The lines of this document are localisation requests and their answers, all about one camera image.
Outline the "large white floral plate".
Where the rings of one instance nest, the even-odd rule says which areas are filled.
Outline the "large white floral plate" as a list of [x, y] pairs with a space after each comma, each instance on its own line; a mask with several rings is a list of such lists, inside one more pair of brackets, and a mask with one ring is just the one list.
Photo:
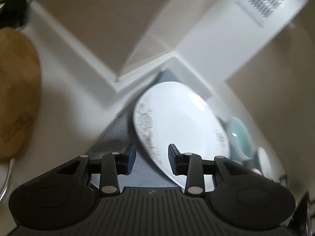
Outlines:
[[195, 91], [179, 82], [149, 88], [136, 102], [133, 124], [151, 160], [173, 182], [185, 187], [186, 176], [173, 174], [168, 146], [195, 153], [204, 160], [231, 156], [223, 126], [210, 106]]

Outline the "teal glazed bowl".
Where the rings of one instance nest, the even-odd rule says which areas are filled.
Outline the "teal glazed bowl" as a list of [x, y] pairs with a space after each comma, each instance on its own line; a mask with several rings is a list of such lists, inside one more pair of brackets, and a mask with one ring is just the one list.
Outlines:
[[253, 140], [245, 124], [237, 117], [230, 118], [225, 126], [230, 143], [231, 158], [246, 161], [253, 156]]

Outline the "blue white patterned bowl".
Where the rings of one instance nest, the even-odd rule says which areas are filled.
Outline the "blue white patterned bowl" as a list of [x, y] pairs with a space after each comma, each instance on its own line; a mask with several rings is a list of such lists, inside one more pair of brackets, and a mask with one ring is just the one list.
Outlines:
[[272, 178], [272, 167], [270, 159], [266, 151], [259, 147], [255, 153], [254, 161], [257, 169], [262, 173], [263, 176], [271, 179]]

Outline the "wooden cutting board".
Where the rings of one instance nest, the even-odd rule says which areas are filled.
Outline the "wooden cutting board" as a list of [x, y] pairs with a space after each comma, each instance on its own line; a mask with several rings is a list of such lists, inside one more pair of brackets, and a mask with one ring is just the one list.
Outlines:
[[41, 65], [31, 40], [1, 29], [1, 162], [24, 154], [41, 103]]

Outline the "grey wall vent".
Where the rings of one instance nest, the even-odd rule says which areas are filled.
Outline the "grey wall vent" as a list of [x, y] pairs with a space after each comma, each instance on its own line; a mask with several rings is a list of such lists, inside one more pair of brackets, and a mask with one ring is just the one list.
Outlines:
[[236, 5], [259, 27], [264, 28], [291, 0], [237, 0]]

